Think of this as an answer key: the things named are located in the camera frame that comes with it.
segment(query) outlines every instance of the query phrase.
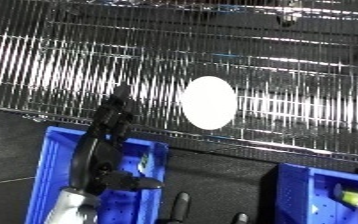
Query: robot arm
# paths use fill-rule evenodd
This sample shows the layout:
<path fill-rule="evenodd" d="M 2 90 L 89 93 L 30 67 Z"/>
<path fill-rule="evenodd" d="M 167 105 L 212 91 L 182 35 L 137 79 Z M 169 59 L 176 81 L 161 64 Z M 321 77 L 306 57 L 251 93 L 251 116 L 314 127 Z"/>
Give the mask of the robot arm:
<path fill-rule="evenodd" d="M 61 190 L 47 224 L 95 224 L 99 195 L 107 188 L 137 191 L 160 189 L 163 183 L 152 178 L 133 177 L 119 171 L 122 144 L 133 121 L 134 102 L 129 86 L 121 85 L 96 111 L 91 126 L 81 137 L 70 166 L 69 186 Z"/>

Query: blue bin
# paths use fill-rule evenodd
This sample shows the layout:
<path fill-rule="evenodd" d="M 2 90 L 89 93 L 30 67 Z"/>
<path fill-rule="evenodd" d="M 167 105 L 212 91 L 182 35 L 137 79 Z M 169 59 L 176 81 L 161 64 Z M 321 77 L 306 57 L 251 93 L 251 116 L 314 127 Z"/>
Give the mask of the blue bin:
<path fill-rule="evenodd" d="M 358 224 L 358 209 L 334 199 L 337 183 L 358 188 L 358 175 L 280 164 L 276 224 Z"/>
<path fill-rule="evenodd" d="M 49 127 L 33 187 L 26 223 L 43 223 L 55 205 L 60 189 L 68 186 L 69 166 L 82 131 Z M 124 143 L 124 159 L 120 168 L 135 176 L 163 181 L 168 146 L 158 142 L 128 139 Z M 139 171 L 141 158 L 147 165 Z M 139 192 L 106 190 L 101 196 L 98 222 L 101 224 L 154 224 L 158 217 L 161 190 Z"/>

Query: wire rack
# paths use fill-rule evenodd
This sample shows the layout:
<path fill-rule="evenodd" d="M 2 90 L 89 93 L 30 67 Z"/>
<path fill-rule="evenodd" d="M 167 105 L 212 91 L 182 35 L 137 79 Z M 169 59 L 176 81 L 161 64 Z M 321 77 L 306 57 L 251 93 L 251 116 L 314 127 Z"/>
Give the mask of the wire rack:
<path fill-rule="evenodd" d="M 180 105 L 206 75 L 238 97 L 217 131 Z M 358 0 L 0 0 L 1 110 L 86 124 L 123 81 L 135 132 L 358 161 Z"/>

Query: silver metal part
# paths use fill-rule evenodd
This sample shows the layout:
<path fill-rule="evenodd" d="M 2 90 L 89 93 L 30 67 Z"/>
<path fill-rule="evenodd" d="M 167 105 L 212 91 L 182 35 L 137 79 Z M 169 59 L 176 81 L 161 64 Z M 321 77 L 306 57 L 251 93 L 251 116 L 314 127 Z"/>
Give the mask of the silver metal part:
<path fill-rule="evenodd" d="M 94 195 L 63 189 L 45 224 L 96 224 L 99 204 L 99 198 Z"/>
<path fill-rule="evenodd" d="M 358 1 L 159 2 L 0 0 L 0 110 L 86 124 L 125 81 L 136 132 L 358 161 Z M 205 75 L 238 99 L 213 132 L 180 103 Z"/>

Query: dark floor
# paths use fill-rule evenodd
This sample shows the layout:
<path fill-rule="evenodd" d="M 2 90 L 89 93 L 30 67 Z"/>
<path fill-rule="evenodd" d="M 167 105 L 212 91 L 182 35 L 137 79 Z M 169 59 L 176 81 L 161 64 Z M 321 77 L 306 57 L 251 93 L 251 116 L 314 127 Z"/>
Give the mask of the dark floor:
<path fill-rule="evenodd" d="M 19 115 L 0 112 L 0 223 L 23 223 L 45 128 Z M 282 161 L 352 171 L 356 164 L 281 154 Z M 193 197 L 187 224 L 230 223 L 237 212 L 252 223 L 274 220 L 277 163 L 171 149 L 160 221 L 169 217 L 177 193 Z"/>

